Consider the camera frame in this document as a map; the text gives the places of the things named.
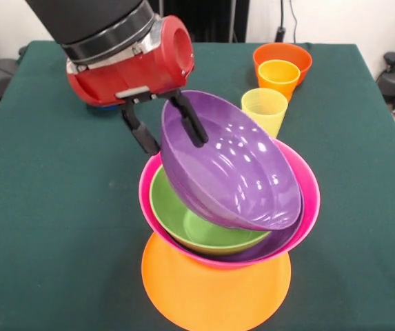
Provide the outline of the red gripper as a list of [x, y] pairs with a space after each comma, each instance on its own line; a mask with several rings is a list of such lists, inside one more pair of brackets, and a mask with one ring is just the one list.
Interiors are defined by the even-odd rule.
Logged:
[[[193, 69], [190, 35], [184, 23], [172, 15], [156, 20], [142, 40], [108, 59], [87, 65], [85, 70], [80, 70], [70, 59], [66, 61], [70, 86], [91, 106], [108, 107], [145, 92], [163, 94], [173, 90], [168, 93], [168, 100], [179, 111], [182, 126], [193, 145], [201, 148], [208, 142], [207, 132], [190, 100], [175, 90], [186, 85]], [[132, 99], [125, 99], [121, 115], [144, 152], [158, 154], [160, 145], [136, 117]]]

